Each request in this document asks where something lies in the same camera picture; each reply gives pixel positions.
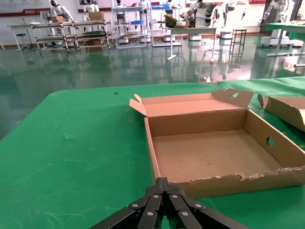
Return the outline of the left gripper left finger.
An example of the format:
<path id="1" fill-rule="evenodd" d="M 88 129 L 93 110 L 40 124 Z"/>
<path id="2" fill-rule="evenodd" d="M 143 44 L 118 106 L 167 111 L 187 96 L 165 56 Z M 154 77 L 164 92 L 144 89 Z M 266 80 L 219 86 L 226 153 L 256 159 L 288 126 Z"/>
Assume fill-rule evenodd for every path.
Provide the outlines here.
<path id="1" fill-rule="evenodd" d="M 165 178 L 156 179 L 156 184 L 146 188 L 145 195 L 127 207 L 92 226 L 92 229 L 153 229 L 162 217 L 158 212 L 162 205 Z"/>

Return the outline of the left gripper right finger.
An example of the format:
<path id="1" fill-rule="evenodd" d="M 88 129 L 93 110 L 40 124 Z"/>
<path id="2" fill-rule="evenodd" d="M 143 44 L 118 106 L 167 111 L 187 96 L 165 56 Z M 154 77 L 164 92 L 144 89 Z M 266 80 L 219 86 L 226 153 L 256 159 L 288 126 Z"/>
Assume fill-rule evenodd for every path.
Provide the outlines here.
<path id="1" fill-rule="evenodd" d="M 246 229 L 247 226 L 185 195 L 163 178 L 163 211 L 172 229 Z"/>

